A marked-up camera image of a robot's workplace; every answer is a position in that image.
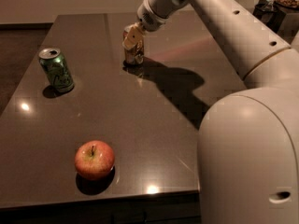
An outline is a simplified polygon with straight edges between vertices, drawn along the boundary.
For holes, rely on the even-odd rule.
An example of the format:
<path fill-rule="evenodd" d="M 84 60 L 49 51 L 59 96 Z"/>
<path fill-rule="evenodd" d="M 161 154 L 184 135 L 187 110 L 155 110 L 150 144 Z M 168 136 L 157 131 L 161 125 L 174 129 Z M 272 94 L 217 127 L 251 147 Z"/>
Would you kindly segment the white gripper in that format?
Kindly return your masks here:
<path fill-rule="evenodd" d="M 159 30 L 166 23 L 168 16 L 159 4 L 144 1 L 137 10 L 137 18 L 142 24 L 136 22 L 124 28 L 122 45 L 126 50 L 132 49 L 143 40 L 144 29 L 148 32 Z"/>

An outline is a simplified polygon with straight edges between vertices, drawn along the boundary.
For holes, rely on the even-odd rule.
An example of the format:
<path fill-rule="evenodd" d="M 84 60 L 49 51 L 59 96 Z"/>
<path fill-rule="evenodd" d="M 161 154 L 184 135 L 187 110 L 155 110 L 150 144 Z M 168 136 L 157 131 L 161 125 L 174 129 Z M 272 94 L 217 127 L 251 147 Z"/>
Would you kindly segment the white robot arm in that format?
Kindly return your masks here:
<path fill-rule="evenodd" d="M 124 47 L 186 5 L 246 86 L 201 122 L 202 223 L 299 224 L 299 52 L 235 0 L 144 0 Z"/>

